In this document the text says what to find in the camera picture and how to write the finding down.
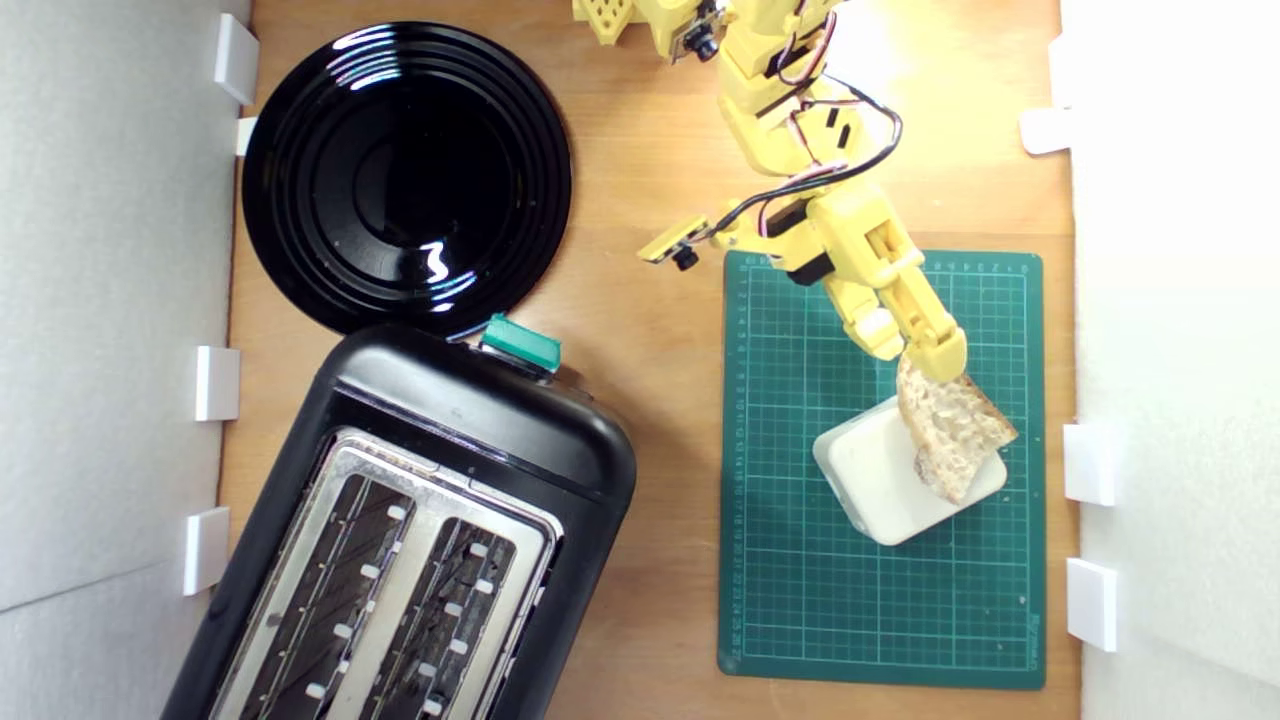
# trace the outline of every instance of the black toaster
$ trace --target black toaster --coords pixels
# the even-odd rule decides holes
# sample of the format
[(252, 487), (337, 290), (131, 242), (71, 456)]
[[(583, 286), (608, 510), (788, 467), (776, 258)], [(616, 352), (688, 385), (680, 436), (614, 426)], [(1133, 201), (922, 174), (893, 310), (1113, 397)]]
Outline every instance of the black toaster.
[(543, 715), (635, 459), (589, 401), (477, 350), (403, 325), (337, 346), (163, 717)]

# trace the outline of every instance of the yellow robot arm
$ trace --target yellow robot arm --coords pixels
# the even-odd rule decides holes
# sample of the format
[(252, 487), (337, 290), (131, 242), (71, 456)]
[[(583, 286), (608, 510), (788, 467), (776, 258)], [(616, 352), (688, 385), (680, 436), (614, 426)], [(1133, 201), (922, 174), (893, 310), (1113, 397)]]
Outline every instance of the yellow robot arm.
[[(748, 163), (787, 178), (732, 204), (714, 224), (699, 217), (673, 225), (641, 249), (643, 260), (686, 270), (700, 243), (765, 255), (797, 283), (820, 282), (845, 332), (869, 355), (892, 360), (905, 351), (938, 382), (964, 373), (964, 331), (925, 279), (924, 256), (888, 199), (863, 176), (896, 146), (901, 119), (822, 74), (840, 0), (573, 1), (588, 17), (603, 18), (598, 10), (607, 6), (649, 22), (663, 58), (714, 55), (721, 114)], [(888, 145), (865, 131), (867, 106), (892, 119)]]

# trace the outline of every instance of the cutting mat grid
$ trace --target cutting mat grid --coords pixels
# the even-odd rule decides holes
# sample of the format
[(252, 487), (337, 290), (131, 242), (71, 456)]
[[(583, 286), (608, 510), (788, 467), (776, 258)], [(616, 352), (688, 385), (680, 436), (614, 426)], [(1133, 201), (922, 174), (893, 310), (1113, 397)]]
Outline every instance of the cutting mat grid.
[(1043, 684), (1039, 260), (934, 252), (969, 373), (1019, 429), (997, 495), (899, 547), (859, 534), (814, 438), (895, 393), (820, 286), (727, 260), (721, 665), (728, 673), (980, 687)]

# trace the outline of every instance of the toast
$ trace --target toast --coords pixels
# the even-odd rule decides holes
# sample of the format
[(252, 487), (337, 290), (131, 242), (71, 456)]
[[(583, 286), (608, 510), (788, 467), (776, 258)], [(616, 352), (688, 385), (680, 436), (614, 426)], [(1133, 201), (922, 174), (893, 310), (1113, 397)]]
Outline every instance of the toast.
[(915, 474), (940, 497), (961, 505), (978, 469), (1018, 430), (969, 375), (938, 383), (901, 355), (897, 406), (915, 441)]

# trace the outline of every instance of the wooden table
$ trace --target wooden table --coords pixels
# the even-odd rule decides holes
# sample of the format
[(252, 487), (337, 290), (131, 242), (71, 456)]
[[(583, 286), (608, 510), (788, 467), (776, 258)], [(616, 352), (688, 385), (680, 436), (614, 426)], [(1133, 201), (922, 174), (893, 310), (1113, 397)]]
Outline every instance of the wooden table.
[[(1076, 516), (1057, 428), (1074, 413), (1069, 165), (1028, 158), (1018, 114), (1048, 102), (1052, 0), (852, 0), (868, 87), (906, 123), (877, 177), (922, 247), (1036, 251), (1046, 273), (1048, 684), (988, 692), (728, 678), (716, 667), (721, 261), (690, 273), (634, 251), (669, 223), (772, 186), (742, 161), (714, 105), (713, 67), (662, 64), (648, 32), (599, 47), (567, 0), (256, 0), (259, 102), (305, 55), (358, 27), (431, 19), (521, 55), (558, 99), (575, 161), (571, 224), (550, 272), (512, 313), (561, 338), (588, 389), (623, 421), (640, 474), (552, 719), (1079, 717), (1079, 647), (1064, 614)], [(253, 114), (247, 108), (246, 114)], [(238, 533), (303, 392), (337, 337), (264, 275), (237, 209), (230, 345), (243, 351), (221, 502)]]

